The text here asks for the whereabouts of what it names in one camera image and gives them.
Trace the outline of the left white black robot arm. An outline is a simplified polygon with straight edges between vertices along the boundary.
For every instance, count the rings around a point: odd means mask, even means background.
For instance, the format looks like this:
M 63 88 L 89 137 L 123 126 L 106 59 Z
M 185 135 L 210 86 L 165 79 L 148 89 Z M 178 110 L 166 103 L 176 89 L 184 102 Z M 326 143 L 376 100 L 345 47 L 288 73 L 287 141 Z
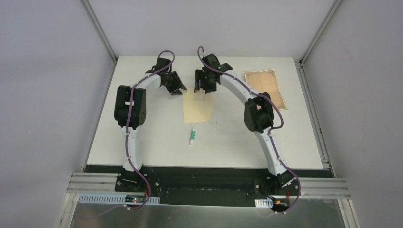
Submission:
M 120 85 L 117 89 L 114 119 L 121 127 L 125 141 L 125 158 L 121 171 L 123 181 L 133 192 L 140 192 L 145 179 L 140 169 L 143 159 L 140 153 L 140 132 L 146 121 L 146 90 L 165 87 L 170 95 L 182 95 L 187 88 L 170 63 L 157 63 L 136 84 Z

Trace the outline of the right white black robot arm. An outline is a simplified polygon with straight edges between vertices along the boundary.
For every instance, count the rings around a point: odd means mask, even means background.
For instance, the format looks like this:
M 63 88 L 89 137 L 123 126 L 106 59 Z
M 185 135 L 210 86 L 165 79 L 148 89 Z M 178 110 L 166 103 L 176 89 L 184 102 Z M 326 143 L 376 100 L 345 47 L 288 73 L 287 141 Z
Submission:
M 280 112 L 270 95 L 258 92 L 236 77 L 233 68 L 227 63 L 221 64 L 214 54 L 199 54 L 198 58 L 203 67 L 195 71 L 194 92 L 211 93 L 217 90 L 217 85 L 222 85 L 244 104 L 244 123 L 255 133 L 268 165 L 269 183 L 266 188 L 261 184 L 260 189 L 266 194 L 283 194 L 296 176 L 285 163 L 275 139 L 274 131 L 283 127 L 284 119 L 280 115 L 280 125 L 274 125 L 275 114 Z

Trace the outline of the cream paper envelope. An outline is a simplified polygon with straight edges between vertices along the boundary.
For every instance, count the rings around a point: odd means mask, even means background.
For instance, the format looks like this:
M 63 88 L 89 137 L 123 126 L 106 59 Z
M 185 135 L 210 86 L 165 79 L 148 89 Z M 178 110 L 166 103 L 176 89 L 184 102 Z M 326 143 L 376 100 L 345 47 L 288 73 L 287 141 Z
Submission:
M 206 122 L 210 120 L 213 112 L 214 96 L 203 92 L 185 92 L 182 95 L 182 104 L 186 124 Z

